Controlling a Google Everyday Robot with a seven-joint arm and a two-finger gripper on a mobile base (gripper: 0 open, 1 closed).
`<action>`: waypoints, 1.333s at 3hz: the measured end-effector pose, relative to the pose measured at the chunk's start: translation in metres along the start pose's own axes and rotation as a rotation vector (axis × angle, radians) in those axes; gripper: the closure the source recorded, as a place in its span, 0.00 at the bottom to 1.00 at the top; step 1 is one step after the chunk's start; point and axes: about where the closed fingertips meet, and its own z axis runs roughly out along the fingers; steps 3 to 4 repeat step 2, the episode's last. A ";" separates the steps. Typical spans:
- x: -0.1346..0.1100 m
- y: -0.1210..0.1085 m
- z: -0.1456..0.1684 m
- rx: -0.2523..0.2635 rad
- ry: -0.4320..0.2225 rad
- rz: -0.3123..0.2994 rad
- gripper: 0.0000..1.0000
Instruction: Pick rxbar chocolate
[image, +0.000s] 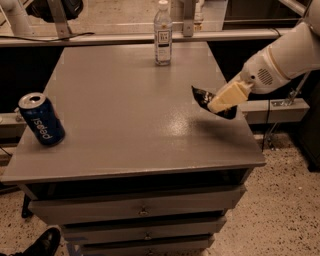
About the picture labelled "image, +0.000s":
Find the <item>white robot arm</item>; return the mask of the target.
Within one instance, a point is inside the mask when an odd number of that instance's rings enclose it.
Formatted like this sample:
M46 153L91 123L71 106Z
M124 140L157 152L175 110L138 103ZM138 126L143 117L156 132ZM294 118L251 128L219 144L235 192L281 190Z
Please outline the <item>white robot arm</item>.
M217 114L247 101L250 93L271 93L292 79L319 69L320 0L311 0L303 20L250 57L206 107Z

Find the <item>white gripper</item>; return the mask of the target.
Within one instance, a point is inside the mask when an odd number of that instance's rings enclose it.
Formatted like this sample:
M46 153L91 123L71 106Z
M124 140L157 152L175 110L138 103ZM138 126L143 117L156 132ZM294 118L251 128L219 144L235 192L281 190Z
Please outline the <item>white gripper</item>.
M207 107L212 113L219 113L247 101L251 91L268 94L289 81L277 66L271 49L265 47L244 63L241 72L217 91Z

